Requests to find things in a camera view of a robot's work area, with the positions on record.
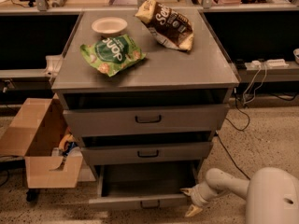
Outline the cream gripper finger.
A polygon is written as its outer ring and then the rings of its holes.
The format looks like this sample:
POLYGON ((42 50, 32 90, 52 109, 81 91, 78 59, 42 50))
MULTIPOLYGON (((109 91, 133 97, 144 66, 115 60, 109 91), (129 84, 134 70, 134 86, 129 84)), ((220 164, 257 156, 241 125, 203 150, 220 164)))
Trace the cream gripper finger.
POLYGON ((186 214, 185 214, 185 217, 194 217, 202 211, 203 211, 202 207, 191 204, 190 207, 188 208, 186 214))
POLYGON ((190 197, 192 194, 192 189, 190 189, 190 188, 183 188, 180 191, 188 197, 190 197))

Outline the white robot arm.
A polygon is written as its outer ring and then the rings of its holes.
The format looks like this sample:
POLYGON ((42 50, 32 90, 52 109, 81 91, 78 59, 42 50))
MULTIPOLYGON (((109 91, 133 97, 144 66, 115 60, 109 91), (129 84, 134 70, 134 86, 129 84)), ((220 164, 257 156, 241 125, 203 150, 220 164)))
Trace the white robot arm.
POLYGON ((186 217, 200 213, 212 199, 233 193, 246 201, 246 224, 299 224, 299 180, 278 168, 262 168, 251 180, 212 168, 204 181, 181 191, 192 200, 186 217))

